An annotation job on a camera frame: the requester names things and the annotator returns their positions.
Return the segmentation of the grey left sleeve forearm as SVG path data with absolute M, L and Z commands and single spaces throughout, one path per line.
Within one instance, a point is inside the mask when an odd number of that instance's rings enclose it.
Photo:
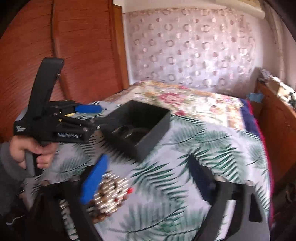
M 10 154 L 10 142 L 1 144 L 1 216 L 8 225 L 23 216 L 16 196 L 26 177 L 26 169 L 20 167 Z

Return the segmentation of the left hand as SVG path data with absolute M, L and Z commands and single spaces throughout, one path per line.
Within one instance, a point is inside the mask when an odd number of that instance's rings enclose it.
M 37 167 L 44 169 L 49 168 L 51 165 L 57 148 L 57 143 L 41 146 L 35 139 L 25 136 L 13 136 L 10 141 L 10 154 L 23 169 L 26 168 L 25 151 L 39 155 L 37 157 Z

